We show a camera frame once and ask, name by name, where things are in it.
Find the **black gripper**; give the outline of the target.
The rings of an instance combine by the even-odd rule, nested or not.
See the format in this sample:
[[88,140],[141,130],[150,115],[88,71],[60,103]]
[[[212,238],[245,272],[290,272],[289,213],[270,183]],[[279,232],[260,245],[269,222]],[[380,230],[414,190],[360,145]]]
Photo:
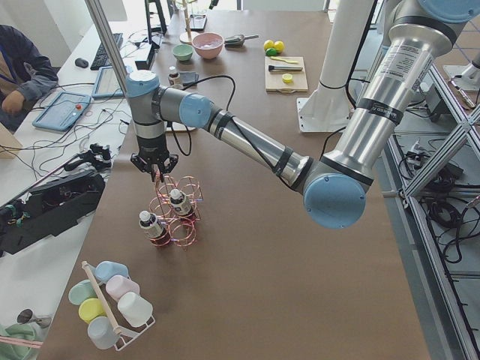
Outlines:
[[160,181],[164,182],[167,174],[170,174],[176,167],[179,156],[169,154],[166,135],[162,133],[155,138],[146,139],[136,136],[139,152],[130,156],[130,162],[142,173],[148,173],[151,181],[155,181],[155,165],[159,167]]

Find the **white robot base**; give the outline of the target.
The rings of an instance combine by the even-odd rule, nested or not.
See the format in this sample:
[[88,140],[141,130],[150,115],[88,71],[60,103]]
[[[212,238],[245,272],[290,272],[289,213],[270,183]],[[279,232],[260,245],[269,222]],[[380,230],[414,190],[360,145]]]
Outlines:
[[334,17],[319,85],[310,97],[297,100],[299,129],[303,133],[333,132],[347,125],[350,102],[347,80],[355,67],[363,34],[370,28],[377,3],[340,1]]

